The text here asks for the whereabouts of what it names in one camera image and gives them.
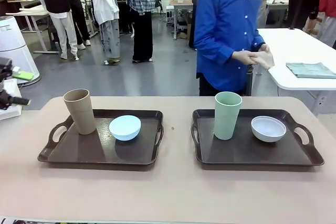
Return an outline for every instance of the cup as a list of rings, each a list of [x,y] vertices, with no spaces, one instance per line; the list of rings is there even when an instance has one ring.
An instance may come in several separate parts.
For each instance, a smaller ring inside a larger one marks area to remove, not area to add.
[[[243,100],[232,92],[218,93],[215,100],[215,136],[221,140],[229,140],[233,136]]]
[[[89,90],[71,90],[63,96],[63,100],[79,134],[88,135],[96,130]]]

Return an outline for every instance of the light blue bowl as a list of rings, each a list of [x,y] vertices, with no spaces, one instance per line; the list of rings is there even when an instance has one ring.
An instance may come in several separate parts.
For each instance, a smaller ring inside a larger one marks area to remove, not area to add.
[[[111,134],[120,141],[135,138],[141,129],[141,121],[136,116],[123,115],[114,119],[109,126]]]

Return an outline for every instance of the teal towel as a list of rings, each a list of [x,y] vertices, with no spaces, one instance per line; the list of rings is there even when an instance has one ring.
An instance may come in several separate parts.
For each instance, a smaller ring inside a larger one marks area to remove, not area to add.
[[[322,63],[286,63],[286,66],[297,78],[336,79],[336,73],[332,72]]]

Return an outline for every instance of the beige cup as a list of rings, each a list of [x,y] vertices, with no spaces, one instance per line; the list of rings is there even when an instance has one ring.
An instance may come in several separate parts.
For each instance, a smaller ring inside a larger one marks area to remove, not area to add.
[[[79,134],[88,135],[96,130],[89,90],[71,90],[63,96],[63,100]]]

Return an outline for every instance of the folded cloth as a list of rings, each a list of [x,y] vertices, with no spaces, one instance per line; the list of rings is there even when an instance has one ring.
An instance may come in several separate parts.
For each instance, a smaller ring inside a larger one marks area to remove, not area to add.
[[[317,64],[286,63],[286,66],[298,78],[336,79],[336,73],[321,62]]]
[[[251,58],[256,63],[260,64],[266,70],[274,66],[273,55],[271,52],[260,51],[255,53],[255,58]]]

